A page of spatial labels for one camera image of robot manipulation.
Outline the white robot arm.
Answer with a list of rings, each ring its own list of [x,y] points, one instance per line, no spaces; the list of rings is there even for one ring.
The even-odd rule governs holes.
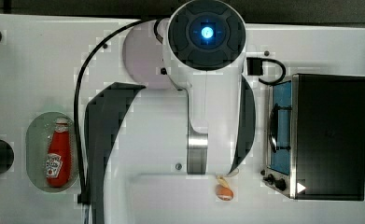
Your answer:
[[[165,89],[114,82],[86,106],[86,224],[133,224],[128,188],[138,177],[227,175],[252,147],[255,102],[238,12],[191,0],[166,22],[161,43]]]

